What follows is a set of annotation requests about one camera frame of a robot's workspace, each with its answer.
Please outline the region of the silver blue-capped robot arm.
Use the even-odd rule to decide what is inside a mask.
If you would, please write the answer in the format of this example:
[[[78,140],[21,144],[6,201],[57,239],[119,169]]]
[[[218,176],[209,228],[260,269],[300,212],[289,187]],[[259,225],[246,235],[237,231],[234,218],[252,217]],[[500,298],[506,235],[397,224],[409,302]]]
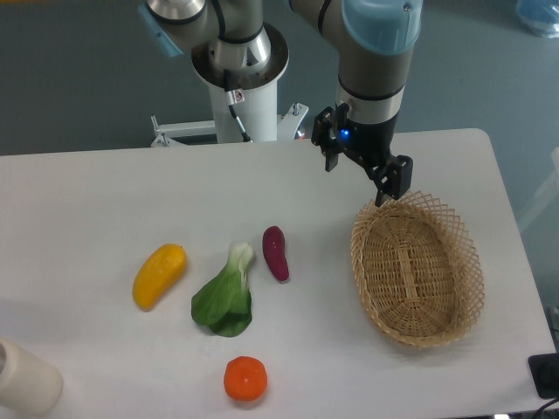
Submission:
[[[361,166],[375,184],[376,203],[411,186],[413,161],[391,153],[414,44],[419,1],[292,1],[339,57],[335,105],[316,115],[311,141],[326,170],[339,155]],[[289,52],[264,19],[260,1],[146,1],[140,13],[168,54],[186,52],[207,85],[217,140],[276,141],[277,83]]]

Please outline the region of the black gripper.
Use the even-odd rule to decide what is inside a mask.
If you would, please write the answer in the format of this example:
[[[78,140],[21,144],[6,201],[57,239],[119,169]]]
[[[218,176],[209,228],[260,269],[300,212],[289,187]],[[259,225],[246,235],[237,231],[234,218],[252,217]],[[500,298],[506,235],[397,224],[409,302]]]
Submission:
[[[348,106],[327,106],[315,118],[311,142],[325,157],[325,170],[332,171],[338,155],[344,154],[361,166],[377,188],[375,206],[389,198],[399,200],[411,187],[413,160],[390,152],[396,114],[378,124],[358,123],[347,117]]]

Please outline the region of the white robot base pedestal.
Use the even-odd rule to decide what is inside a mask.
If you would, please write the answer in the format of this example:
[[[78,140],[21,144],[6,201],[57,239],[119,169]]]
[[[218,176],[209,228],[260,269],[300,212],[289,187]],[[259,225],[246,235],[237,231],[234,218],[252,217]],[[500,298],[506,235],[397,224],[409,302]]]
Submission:
[[[278,81],[287,69],[289,51],[278,30],[263,24],[244,43],[216,38],[191,51],[194,70],[208,87],[212,120],[160,124],[151,117],[153,148],[191,144],[215,135],[218,143],[290,141],[305,137],[302,122],[309,107],[293,103],[278,112]]]

